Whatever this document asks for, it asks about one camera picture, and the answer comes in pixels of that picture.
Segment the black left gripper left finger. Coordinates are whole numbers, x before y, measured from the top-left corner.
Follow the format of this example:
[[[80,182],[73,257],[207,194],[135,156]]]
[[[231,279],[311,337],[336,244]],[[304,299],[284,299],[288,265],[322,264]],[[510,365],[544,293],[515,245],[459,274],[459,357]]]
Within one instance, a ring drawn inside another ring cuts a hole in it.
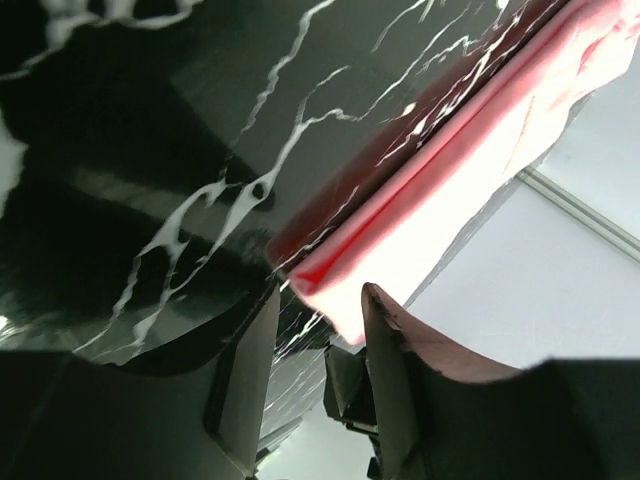
[[[222,315],[122,366],[63,352],[1,355],[5,479],[249,479],[280,293],[254,286]]]

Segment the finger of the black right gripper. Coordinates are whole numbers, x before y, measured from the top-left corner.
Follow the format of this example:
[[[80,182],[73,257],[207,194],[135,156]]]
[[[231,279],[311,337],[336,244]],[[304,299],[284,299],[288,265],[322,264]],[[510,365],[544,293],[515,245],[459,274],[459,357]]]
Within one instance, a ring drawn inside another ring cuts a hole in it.
[[[350,353],[332,345],[324,352],[326,383],[323,404],[327,415],[348,430],[378,434],[378,422],[366,348]]]

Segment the pink t shirt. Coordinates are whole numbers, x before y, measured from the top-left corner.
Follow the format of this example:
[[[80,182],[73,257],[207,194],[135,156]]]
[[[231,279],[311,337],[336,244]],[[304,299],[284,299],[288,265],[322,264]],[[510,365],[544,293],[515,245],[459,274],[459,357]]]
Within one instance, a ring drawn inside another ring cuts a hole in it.
[[[408,300],[493,193],[558,139],[573,104],[628,69],[638,38],[637,2],[569,2],[291,271],[293,290],[362,342],[363,285]]]

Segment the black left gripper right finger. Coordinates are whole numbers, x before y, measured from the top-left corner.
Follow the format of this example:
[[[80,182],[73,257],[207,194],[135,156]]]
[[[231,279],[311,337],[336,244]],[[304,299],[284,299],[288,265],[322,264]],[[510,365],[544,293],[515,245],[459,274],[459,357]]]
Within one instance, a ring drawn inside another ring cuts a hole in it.
[[[362,290],[387,479],[635,479],[639,363],[551,359],[517,369]]]

